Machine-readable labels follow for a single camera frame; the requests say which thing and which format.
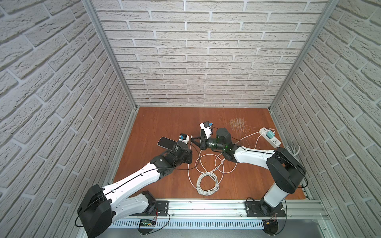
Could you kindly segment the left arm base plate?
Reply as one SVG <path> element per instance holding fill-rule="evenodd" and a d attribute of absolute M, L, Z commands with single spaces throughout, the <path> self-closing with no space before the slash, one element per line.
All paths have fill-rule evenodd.
<path fill-rule="evenodd" d="M 147 207 L 141 213 L 131 214 L 131 216 L 159 216 L 166 217 L 169 210 L 168 200 L 157 200 L 149 191 L 143 191 L 139 195 L 147 200 Z"/>

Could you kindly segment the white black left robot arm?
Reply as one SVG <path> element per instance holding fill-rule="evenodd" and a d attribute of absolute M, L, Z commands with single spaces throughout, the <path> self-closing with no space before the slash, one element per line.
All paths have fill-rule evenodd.
<path fill-rule="evenodd" d="M 148 191 L 137 196 L 135 192 L 173 173 L 183 163 L 192 162 L 188 144 L 177 141 L 171 149 L 154 157 L 137 172 L 113 184 L 98 184 L 88 189 L 77 210 L 76 220 L 89 238 L 105 232 L 113 222 L 129 215 L 151 213 L 155 198 Z"/>

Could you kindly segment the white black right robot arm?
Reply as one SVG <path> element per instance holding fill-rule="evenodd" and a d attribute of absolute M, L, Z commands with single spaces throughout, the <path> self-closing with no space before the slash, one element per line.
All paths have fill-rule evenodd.
<path fill-rule="evenodd" d="M 275 150 L 256 150 L 233 143 L 227 129 L 216 132 L 216 138 L 211 138 L 205 132 L 191 139 L 200 150 L 211 149 L 221 153 L 230 162 L 252 164 L 270 171 L 273 185 L 259 202 L 259 209 L 265 216 L 271 216 L 280 207 L 280 203 L 289 194 L 294 194 L 299 184 L 306 176 L 305 168 L 288 152 L 278 147 Z"/>

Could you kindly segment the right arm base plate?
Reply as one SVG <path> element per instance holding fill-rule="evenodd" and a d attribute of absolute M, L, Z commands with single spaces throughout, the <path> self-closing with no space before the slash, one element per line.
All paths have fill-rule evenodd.
<path fill-rule="evenodd" d="M 271 207 L 263 199 L 256 201 L 249 197 L 246 199 L 244 204 L 248 217 L 286 217 L 286 209 L 282 205 L 282 202 L 276 207 Z"/>

